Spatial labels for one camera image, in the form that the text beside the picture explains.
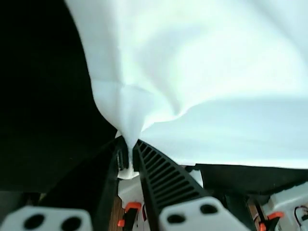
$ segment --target black plastic bracket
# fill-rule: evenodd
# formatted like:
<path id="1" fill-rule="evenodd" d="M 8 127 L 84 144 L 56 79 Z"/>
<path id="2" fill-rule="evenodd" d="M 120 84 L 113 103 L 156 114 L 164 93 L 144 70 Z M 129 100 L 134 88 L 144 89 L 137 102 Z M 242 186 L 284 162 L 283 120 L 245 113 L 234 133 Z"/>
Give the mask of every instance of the black plastic bracket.
<path id="1" fill-rule="evenodd" d="M 133 163 L 140 173 L 151 231 L 159 230 L 159 215 L 165 207 L 209 196 L 183 167 L 145 142 L 138 141 L 134 147 Z"/>
<path id="2" fill-rule="evenodd" d="M 91 216 L 94 231 L 107 231 L 118 185 L 118 162 L 125 152 L 122 137 L 106 144 L 95 157 L 67 174 L 39 206 L 84 209 Z"/>

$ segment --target orange clip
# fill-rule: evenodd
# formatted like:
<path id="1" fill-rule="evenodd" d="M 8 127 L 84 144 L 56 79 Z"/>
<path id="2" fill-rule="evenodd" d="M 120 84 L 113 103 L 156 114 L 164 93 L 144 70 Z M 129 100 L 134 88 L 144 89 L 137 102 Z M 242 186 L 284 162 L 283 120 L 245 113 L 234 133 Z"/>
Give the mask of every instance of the orange clip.
<path id="1" fill-rule="evenodd" d="M 139 202 L 129 202 L 125 207 L 125 212 L 127 213 L 130 208 L 136 208 L 139 211 L 141 209 L 141 203 L 139 203 Z"/>
<path id="2" fill-rule="evenodd" d="M 124 226 L 125 226 L 125 220 L 119 220 L 119 221 L 117 222 L 117 226 L 118 226 L 118 227 L 124 227 Z"/>
<path id="3" fill-rule="evenodd" d="M 283 218 L 284 217 L 284 212 L 274 212 L 270 215 L 268 215 L 268 219 L 272 220 L 274 218 Z"/>
<path id="4" fill-rule="evenodd" d="M 259 229 L 260 231 L 266 231 L 266 226 L 265 226 L 265 224 L 264 223 L 261 223 L 260 224 L 260 229 Z"/>

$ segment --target white fabric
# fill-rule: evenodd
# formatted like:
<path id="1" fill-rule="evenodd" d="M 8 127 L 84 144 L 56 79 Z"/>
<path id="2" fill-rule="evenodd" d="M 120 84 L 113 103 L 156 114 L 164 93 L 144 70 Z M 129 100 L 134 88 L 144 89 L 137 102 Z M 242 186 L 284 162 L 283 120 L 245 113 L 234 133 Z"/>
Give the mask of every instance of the white fabric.
<path id="1" fill-rule="evenodd" d="M 95 103 L 130 149 L 308 168 L 308 1 L 66 2 Z"/>

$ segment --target white plastic part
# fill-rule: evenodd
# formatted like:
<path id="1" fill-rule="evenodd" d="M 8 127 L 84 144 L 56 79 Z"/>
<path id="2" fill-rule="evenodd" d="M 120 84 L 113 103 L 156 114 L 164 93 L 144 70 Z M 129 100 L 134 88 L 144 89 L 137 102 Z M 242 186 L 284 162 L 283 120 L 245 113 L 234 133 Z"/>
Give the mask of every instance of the white plastic part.
<path id="1" fill-rule="evenodd" d="M 263 210 L 266 215 L 277 211 L 284 212 L 285 216 L 280 218 L 277 230 L 298 231 L 300 229 L 294 216 L 294 210 L 301 205 L 308 206 L 308 182 L 272 195 L 269 202 L 263 206 Z M 304 209 L 296 210 L 300 222 L 304 211 Z M 308 231 L 308 222 L 302 223 L 302 231 L 304 230 Z"/>
<path id="2" fill-rule="evenodd" d="M 213 206 L 216 213 L 203 214 L 201 207 Z M 171 216 L 184 218 L 182 223 L 170 223 Z M 237 218 L 226 210 L 220 201 L 213 197 L 205 197 L 178 205 L 164 208 L 160 217 L 159 225 L 161 231 L 248 231 Z"/>
<path id="3" fill-rule="evenodd" d="M 122 200 L 122 207 L 125 208 L 129 202 L 139 202 L 143 204 L 143 193 L 140 177 L 131 180 L 121 180 L 118 187 L 118 196 Z"/>
<path id="4" fill-rule="evenodd" d="M 35 229 L 26 229 L 25 222 L 34 215 L 43 215 L 43 222 Z M 32 206 L 25 206 L 9 214 L 0 231 L 62 231 L 62 224 L 69 218 L 80 219 L 81 223 L 77 231 L 92 231 L 90 215 L 85 210 Z"/>
<path id="5" fill-rule="evenodd" d="M 307 168 L 306 0 L 66 3 L 95 103 L 130 150 L 140 138 L 183 165 Z"/>

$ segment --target wooden surface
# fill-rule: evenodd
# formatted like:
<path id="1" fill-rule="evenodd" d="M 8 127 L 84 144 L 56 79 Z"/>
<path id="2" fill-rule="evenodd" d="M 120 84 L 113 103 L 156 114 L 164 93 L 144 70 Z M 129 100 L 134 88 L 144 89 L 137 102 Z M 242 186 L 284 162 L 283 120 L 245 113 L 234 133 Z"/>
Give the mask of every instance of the wooden surface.
<path id="1" fill-rule="evenodd" d="M 117 226 L 117 222 L 120 219 L 122 219 L 123 215 L 124 215 L 124 209 L 122 209 L 122 201 L 119 197 L 116 197 L 111 212 L 109 231 L 122 231 L 122 228 L 119 228 Z"/>

